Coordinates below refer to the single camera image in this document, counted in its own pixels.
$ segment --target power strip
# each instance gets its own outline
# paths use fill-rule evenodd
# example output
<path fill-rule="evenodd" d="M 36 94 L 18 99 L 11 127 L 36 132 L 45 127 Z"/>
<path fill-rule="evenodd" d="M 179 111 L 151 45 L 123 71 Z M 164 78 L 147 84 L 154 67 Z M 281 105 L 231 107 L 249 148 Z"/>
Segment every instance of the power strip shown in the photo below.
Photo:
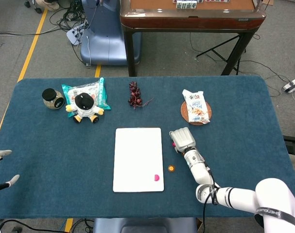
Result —
<path fill-rule="evenodd" d="M 295 91 L 295 79 L 284 85 L 282 90 L 287 93 L 292 93 Z"/>
<path fill-rule="evenodd" d="M 84 31 L 85 31 L 85 24 L 82 23 L 82 24 L 72 28 L 71 30 L 69 30 L 66 33 L 66 36 L 68 37 L 69 41 L 73 45 L 79 45 L 81 43 L 81 37 L 83 36 Z"/>

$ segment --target round wicker mat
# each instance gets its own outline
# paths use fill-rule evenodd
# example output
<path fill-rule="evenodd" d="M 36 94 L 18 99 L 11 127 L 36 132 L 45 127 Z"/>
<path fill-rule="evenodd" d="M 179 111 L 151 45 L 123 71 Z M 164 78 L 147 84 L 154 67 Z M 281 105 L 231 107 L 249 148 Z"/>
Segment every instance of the round wicker mat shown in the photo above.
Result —
<path fill-rule="evenodd" d="M 211 110 L 211 107 L 210 105 L 206 102 L 207 104 L 207 109 L 208 109 L 208 114 L 209 114 L 209 120 L 211 119 L 212 117 L 212 110 Z M 181 114 L 182 114 L 182 117 L 184 118 L 184 120 L 186 120 L 188 122 L 188 112 L 187 112 L 187 105 L 186 105 L 186 102 L 184 101 L 182 103 L 182 106 L 181 106 Z M 201 122 L 189 122 L 189 124 L 192 124 L 192 125 L 203 125 L 203 123 Z"/>

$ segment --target red grape bunch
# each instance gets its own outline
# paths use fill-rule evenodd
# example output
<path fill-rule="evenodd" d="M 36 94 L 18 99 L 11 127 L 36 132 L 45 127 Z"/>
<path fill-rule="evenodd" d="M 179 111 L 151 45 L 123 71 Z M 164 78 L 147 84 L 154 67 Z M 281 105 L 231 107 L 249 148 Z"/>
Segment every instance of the red grape bunch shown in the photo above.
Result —
<path fill-rule="evenodd" d="M 133 106 L 135 109 L 136 107 L 143 107 L 147 105 L 152 99 L 145 104 L 143 104 L 143 100 L 141 99 L 141 92 L 138 88 L 137 82 L 131 82 L 129 83 L 129 89 L 130 89 L 130 99 L 128 100 L 128 103 Z"/>

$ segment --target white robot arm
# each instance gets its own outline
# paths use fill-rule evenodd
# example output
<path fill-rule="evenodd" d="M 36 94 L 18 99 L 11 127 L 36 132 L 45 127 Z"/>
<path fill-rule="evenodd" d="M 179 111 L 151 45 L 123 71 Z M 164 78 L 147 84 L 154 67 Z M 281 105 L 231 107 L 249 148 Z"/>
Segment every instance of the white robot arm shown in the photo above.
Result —
<path fill-rule="evenodd" d="M 220 204 L 255 214 L 265 233 L 295 233 L 295 197 L 281 180 L 262 180 L 255 191 L 226 187 L 215 183 L 214 177 L 187 127 L 171 131 L 176 152 L 181 152 L 199 183 L 196 197 L 201 203 Z"/>

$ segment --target black jar lid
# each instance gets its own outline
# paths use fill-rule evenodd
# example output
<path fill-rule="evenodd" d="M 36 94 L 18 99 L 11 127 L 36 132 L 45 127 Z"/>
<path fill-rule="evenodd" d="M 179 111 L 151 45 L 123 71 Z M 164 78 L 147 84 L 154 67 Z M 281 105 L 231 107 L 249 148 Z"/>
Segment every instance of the black jar lid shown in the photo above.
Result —
<path fill-rule="evenodd" d="M 43 91 L 43 93 L 41 94 L 42 98 L 45 101 L 51 101 L 54 100 L 56 97 L 56 92 L 55 90 L 53 90 L 52 88 L 48 88 L 46 90 Z"/>

